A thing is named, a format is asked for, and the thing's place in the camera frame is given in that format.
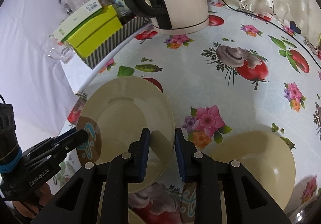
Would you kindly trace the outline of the person's left hand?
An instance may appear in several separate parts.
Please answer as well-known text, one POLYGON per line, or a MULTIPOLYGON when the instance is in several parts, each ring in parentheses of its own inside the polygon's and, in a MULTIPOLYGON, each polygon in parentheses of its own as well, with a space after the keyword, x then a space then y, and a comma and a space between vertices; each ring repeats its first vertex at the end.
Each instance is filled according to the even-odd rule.
POLYGON ((22 201, 13 201, 12 204, 22 216, 33 219, 53 198, 53 194, 51 193, 50 186, 45 183, 30 195, 30 198, 25 197, 22 201))

